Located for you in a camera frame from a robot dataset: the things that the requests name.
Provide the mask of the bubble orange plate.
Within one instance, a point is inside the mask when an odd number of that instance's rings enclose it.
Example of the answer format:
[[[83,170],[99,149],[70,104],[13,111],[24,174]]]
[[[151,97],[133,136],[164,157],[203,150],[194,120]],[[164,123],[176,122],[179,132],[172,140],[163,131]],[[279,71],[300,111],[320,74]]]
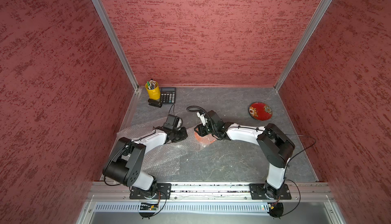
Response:
[[[206,136],[199,136],[195,130],[194,127],[188,128],[187,130],[188,137],[182,141],[182,145],[186,150],[192,151],[192,152],[198,152],[206,147],[210,146],[212,143],[217,141],[215,137],[213,137],[211,134],[208,134]]]

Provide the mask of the bubble pink plate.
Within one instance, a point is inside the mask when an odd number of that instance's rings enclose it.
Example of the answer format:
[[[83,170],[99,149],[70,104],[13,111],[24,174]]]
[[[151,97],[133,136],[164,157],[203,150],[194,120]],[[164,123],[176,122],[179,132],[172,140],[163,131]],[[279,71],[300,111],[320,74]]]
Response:
[[[155,121],[141,123],[141,124],[127,127],[117,133],[117,139],[119,139],[121,137],[133,139],[133,138],[142,137],[145,134],[150,134],[153,132],[154,127],[162,126],[165,121],[166,121],[166,119],[161,118],[161,119],[158,119]],[[170,157],[170,158],[179,158],[180,159],[180,157],[192,152],[192,151],[186,150],[184,148],[184,146],[181,144],[182,141],[176,142],[176,143],[167,143],[162,146],[158,146],[158,147],[152,149],[151,151],[149,151],[148,153],[146,153],[145,156],[156,155],[156,156],[160,156],[162,158],[169,158]]]

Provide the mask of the red floral dinner plate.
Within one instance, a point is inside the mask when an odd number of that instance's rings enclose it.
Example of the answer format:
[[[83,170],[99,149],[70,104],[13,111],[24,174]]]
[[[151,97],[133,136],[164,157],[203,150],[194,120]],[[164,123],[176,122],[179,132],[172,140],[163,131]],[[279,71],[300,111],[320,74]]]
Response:
[[[272,118],[272,108],[262,102],[254,102],[252,103],[248,111],[251,115],[251,117],[258,121],[267,121]]]

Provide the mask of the clear bubble wrap sheet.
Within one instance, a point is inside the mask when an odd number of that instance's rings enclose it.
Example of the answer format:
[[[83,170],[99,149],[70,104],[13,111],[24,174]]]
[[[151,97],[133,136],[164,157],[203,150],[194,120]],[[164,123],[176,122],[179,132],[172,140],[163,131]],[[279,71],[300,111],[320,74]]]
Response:
[[[155,177],[178,175],[180,169],[179,158],[162,158],[156,155],[144,157],[142,170]]]

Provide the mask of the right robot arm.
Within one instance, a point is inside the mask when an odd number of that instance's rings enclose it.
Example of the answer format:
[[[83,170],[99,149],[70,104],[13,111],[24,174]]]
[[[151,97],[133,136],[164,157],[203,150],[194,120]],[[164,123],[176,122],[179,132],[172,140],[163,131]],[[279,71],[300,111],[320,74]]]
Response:
[[[242,126],[225,123],[217,131],[213,125],[199,124],[194,131],[198,136],[212,135],[221,140],[239,140],[258,145],[269,162],[264,184],[254,185],[253,198],[269,200],[290,200],[291,195],[285,184],[287,165],[295,149],[294,143],[275,124],[265,127]]]

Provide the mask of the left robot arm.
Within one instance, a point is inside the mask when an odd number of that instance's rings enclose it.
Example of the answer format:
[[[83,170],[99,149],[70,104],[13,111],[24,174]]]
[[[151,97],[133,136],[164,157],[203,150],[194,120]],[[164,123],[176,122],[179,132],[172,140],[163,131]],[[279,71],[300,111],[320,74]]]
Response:
[[[157,194],[157,180],[142,171],[145,154],[167,143],[176,143],[187,139],[185,127],[168,129],[157,127],[152,132],[134,139],[121,137],[105,163],[102,174],[118,184],[138,189],[148,199]]]

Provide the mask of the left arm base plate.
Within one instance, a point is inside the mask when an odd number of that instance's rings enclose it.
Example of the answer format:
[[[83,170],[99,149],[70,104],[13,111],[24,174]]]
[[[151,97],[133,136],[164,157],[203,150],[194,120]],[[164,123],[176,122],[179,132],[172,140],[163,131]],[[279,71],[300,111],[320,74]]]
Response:
[[[131,200],[168,200],[171,195],[171,183],[155,183],[149,190],[132,187],[129,198]]]

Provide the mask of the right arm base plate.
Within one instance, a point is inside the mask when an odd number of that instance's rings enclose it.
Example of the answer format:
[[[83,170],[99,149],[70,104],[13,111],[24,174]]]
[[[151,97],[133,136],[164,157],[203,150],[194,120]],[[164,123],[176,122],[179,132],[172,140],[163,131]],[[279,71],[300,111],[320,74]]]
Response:
[[[292,196],[287,184],[283,184],[279,189],[271,185],[253,183],[249,184],[249,192],[253,200],[291,200]]]

